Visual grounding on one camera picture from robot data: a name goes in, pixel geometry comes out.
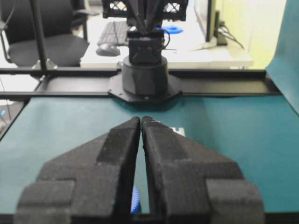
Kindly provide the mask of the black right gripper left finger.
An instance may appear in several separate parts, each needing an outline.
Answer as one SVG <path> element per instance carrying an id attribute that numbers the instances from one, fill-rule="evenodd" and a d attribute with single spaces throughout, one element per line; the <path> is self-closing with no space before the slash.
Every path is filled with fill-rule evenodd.
<path id="1" fill-rule="evenodd" d="M 130 215 L 140 119 L 112 128 L 42 166 L 22 192 L 16 224 L 112 224 Z"/>

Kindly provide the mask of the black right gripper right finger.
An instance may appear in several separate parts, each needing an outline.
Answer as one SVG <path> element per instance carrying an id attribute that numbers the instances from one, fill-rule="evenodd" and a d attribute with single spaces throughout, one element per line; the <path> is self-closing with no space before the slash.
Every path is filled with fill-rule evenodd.
<path id="1" fill-rule="evenodd" d="M 263 200 L 238 163 L 145 116 L 150 211 L 168 224 L 263 224 Z"/>

